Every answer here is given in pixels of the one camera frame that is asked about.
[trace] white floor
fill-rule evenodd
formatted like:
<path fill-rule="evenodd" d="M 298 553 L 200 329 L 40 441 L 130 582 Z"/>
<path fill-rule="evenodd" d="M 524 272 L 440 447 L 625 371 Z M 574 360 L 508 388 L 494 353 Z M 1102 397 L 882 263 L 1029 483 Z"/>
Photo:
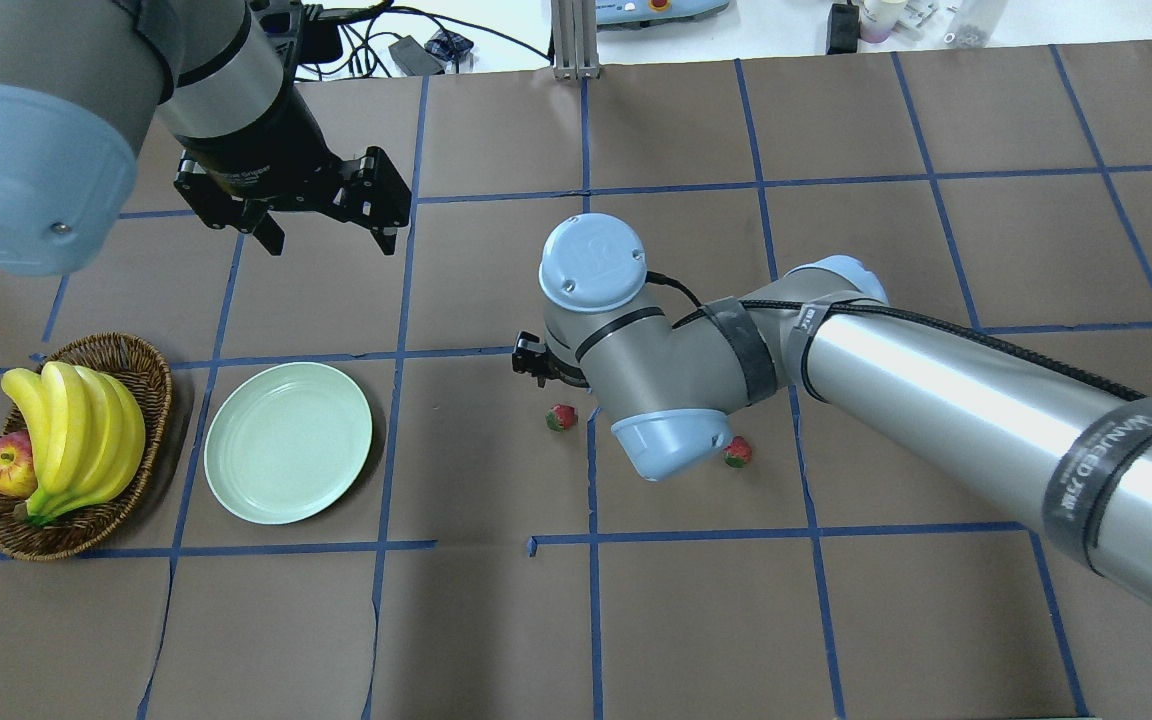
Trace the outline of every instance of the white floor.
<path fill-rule="evenodd" d="M 367 0 L 325 0 L 333 8 L 353 8 Z M 732 0 L 713 18 L 670 23 L 637 31 L 598 35 L 604 65 L 681 63 L 681 61 L 819 55 L 824 53 L 826 17 L 832 0 Z M 963 0 L 938 0 L 941 9 L 923 24 L 923 37 L 896 32 L 881 45 L 861 43 L 863 53 L 890 50 L 940 50 L 954 14 L 947 6 Z M 411 0 L 411 6 L 499 29 L 545 50 L 550 44 L 548 0 Z M 425 41 L 435 31 L 427 18 L 388 14 L 376 29 L 410 33 Z M 461 28 L 475 41 L 472 62 L 463 73 L 494 73 L 545 66 L 539 56 L 492 35 Z M 1152 38 L 1152 0 L 1011 0 L 998 22 L 991 46 L 1071 44 L 1071 41 L 1147 40 Z M 388 45 L 392 38 L 382 40 Z M 388 54 L 381 51 L 385 61 Z"/>

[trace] wicker basket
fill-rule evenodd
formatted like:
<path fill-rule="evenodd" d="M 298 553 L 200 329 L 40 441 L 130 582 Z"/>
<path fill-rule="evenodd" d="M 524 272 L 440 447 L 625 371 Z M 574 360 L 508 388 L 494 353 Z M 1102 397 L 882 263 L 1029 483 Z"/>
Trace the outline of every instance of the wicker basket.
<path fill-rule="evenodd" d="M 141 338 L 101 333 L 61 347 L 47 361 L 63 361 L 109 373 L 132 392 L 145 415 L 145 456 L 131 484 L 114 500 L 68 511 L 45 528 L 15 520 L 18 498 L 0 495 L 0 548 L 17 560 L 60 560 L 94 546 L 127 520 L 145 495 L 172 411 L 172 372 L 162 355 Z M 20 409 L 3 424 L 3 434 L 23 430 Z"/>

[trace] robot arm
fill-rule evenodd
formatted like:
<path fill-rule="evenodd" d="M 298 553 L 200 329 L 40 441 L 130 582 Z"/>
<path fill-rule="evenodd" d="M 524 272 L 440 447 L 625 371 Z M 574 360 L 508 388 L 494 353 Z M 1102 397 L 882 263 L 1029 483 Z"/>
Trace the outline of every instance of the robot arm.
<path fill-rule="evenodd" d="M 306 8 L 243 0 L 0 0 L 0 268 L 60 274 L 99 252 L 159 114 L 200 220 L 271 252 L 271 210 L 366 227 L 385 253 L 411 192 L 371 147 L 342 160 L 291 84 Z M 275 52 L 262 18 L 282 24 Z"/>
<path fill-rule="evenodd" d="M 864 420 L 1152 605 L 1152 397 L 902 313 L 843 256 L 670 325 L 643 245 L 598 214 L 545 243 L 545 342 L 516 372 L 589 387 L 643 477 L 721 450 L 727 414 L 796 384 Z"/>

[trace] blue joint cap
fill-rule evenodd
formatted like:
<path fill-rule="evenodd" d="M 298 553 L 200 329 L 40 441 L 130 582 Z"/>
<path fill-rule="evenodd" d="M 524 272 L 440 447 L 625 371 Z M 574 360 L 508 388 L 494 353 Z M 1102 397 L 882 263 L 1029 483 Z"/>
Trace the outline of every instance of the blue joint cap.
<path fill-rule="evenodd" d="M 136 156 L 104 119 L 0 85 L 0 270 L 59 275 L 100 251 L 136 184 Z"/>
<path fill-rule="evenodd" d="M 680 473 L 732 442 L 727 414 L 694 407 L 616 420 L 612 433 L 637 473 L 653 482 Z"/>
<path fill-rule="evenodd" d="M 600 213 L 567 218 L 545 240 L 540 290 L 574 313 L 605 313 L 643 290 L 649 258 L 623 220 Z"/>
<path fill-rule="evenodd" d="M 856 290 L 863 291 L 869 297 L 887 304 L 887 291 L 882 289 L 882 281 L 879 281 L 877 274 L 870 273 L 869 270 L 865 270 L 865 265 L 861 260 L 856 260 L 850 255 L 832 255 L 823 260 L 799 265 L 786 274 L 804 268 L 827 270 L 827 272 L 836 274 L 851 283 L 851 287 L 855 287 Z"/>

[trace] white plate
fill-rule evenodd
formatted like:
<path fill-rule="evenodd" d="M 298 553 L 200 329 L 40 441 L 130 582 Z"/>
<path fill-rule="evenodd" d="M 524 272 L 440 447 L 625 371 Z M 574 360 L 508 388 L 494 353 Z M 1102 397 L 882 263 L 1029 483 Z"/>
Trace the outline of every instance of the white plate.
<path fill-rule="evenodd" d="M 357 384 L 317 363 L 275 365 L 215 411 L 202 450 L 212 495 L 263 525 L 308 518 L 338 500 L 371 450 L 371 409 Z"/>

